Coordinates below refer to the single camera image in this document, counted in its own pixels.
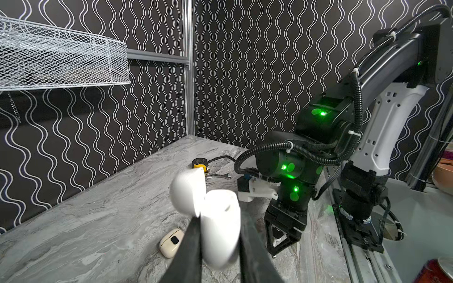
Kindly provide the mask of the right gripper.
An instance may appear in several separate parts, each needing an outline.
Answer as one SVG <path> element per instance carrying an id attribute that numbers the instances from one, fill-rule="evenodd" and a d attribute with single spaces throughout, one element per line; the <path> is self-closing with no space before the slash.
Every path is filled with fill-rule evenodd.
<path id="1" fill-rule="evenodd" d="M 314 192 L 315 186 L 307 183 L 280 184 L 277 200 L 272 199 L 265 212 L 267 251 L 272 257 L 301 240 Z"/>

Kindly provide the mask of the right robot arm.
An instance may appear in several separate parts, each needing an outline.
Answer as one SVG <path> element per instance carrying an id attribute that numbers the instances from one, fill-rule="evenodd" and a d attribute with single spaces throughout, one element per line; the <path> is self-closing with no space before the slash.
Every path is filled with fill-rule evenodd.
<path id="1" fill-rule="evenodd" d="M 378 206 L 389 216 L 394 146 L 415 105 L 453 68 L 451 9 L 433 5 L 400 28 L 377 31 L 373 42 L 348 75 L 302 109 L 291 133 L 267 133 L 234 163 L 241 201 L 270 190 L 264 220 L 273 256 L 301 240 L 310 201 L 335 181 L 335 213 L 347 242 L 384 251 L 385 224 L 374 226 L 372 211 Z"/>

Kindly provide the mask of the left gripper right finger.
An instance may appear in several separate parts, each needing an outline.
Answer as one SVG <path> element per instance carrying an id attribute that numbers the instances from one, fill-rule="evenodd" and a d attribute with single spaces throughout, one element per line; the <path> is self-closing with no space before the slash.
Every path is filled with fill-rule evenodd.
<path id="1" fill-rule="evenodd" d="M 241 212 L 239 262 L 242 283 L 282 283 L 247 212 Z"/>

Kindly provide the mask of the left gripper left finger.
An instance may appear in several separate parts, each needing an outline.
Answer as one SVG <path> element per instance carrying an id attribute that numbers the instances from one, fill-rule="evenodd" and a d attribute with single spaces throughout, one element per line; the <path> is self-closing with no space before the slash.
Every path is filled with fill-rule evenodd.
<path id="1" fill-rule="evenodd" d="M 201 220 L 192 218 L 181 245 L 160 283 L 201 283 Z"/>

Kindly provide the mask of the white round earbud case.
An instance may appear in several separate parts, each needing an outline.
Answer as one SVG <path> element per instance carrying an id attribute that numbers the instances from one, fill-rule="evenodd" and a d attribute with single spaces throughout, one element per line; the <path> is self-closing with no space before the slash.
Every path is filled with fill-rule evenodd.
<path id="1" fill-rule="evenodd" d="M 238 255 L 241 209 L 235 192 L 207 191 L 205 173 L 196 168 L 178 173 L 170 185 L 173 207 L 201 220 L 202 257 L 211 268 L 222 270 Z"/>

